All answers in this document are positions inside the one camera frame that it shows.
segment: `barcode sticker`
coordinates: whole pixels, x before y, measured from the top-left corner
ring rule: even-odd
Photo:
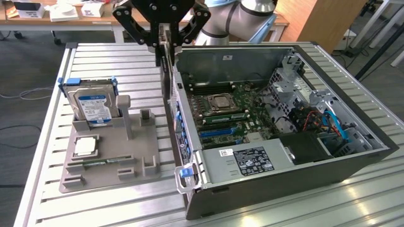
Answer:
[[[234,155],[234,149],[219,150],[219,153],[222,157]]]

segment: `cpu socket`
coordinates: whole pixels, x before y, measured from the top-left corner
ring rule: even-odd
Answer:
[[[207,97],[210,102],[210,112],[227,113],[238,111],[241,108],[237,106],[234,97],[230,93],[222,93]]]

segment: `hard drive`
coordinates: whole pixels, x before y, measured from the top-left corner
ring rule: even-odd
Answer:
[[[118,81],[113,79],[69,79],[61,89],[70,100],[75,119],[89,121],[91,127],[111,124],[114,117],[121,117],[117,107]]]

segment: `blue cable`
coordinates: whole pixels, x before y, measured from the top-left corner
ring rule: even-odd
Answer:
[[[326,114],[329,113],[330,116],[333,117],[335,126],[337,126],[338,130],[341,131],[342,137],[343,137],[346,140],[350,140],[349,134],[347,134],[347,132],[343,130],[342,125],[341,125],[341,123],[339,123],[339,119],[338,119],[338,117],[335,116],[334,112],[331,112],[331,111],[325,111],[325,113],[326,113]],[[323,116],[323,124],[325,124],[325,126],[329,126],[326,116]]]

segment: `table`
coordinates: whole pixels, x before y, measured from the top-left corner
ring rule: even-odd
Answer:
[[[57,4],[55,0],[35,0],[33,2],[45,3],[47,5]],[[5,7],[9,9],[13,7],[11,2],[6,2],[5,6],[0,6],[0,11],[5,12]],[[113,16],[113,5],[106,4],[103,17],[83,17],[82,7],[77,7],[81,20],[51,22],[50,12],[46,12],[45,18],[29,19],[14,17],[7,19],[6,15],[0,13],[0,31],[113,31],[117,43],[125,42],[123,31],[125,28]],[[139,25],[150,30],[150,23],[139,13],[137,9],[133,10],[133,16]],[[187,25],[187,21],[181,22],[181,26]],[[271,28],[273,36],[271,41],[281,40],[285,28],[289,26],[289,21],[282,15],[278,15],[277,21]]]
[[[398,65],[401,64],[401,62],[404,59],[404,51],[402,52],[402,54],[399,55],[399,57],[393,61],[391,66],[398,67]]]
[[[366,24],[366,26],[362,29],[361,33],[358,34],[355,40],[350,44],[350,46],[353,48],[355,48],[358,46],[359,42],[365,38],[365,36],[369,33],[371,27],[375,25],[377,20],[379,19],[382,13],[385,12],[385,10],[387,9],[387,7],[389,7],[390,4],[402,4],[403,5],[404,4],[404,0],[383,0],[383,4],[381,5],[379,9],[377,10],[377,12],[375,12],[371,20],[369,20],[369,23]],[[381,31],[381,33],[377,36],[374,42],[371,43],[371,45],[370,45],[371,48],[374,48],[378,45],[379,41],[385,37],[385,35],[389,32],[389,30],[393,28],[397,20],[402,17],[403,13],[404,13],[404,10],[401,10],[401,12],[397,13],[395,17],[393,18],[393,21],[387,24],[386,28]]]
[[[142,108],[153,109],[163,175],[154,182],[139,185],[69,194],[59,192],[73,110],[57,83],[15,226],[359,227],[403,224],[404,123],[318,45],[310,42],[298,44],[401,146],[382,162],[366,167],[342,183],[187,221],[183,196],[178,193],[174,178],[175,161],[154,54],[146,46],[129,43],[69,44],[58,77],[117,76],[121,94],[131,96],[131,113],[138,113]],[[318,89],[326,87],[307,67],[306,77]]]

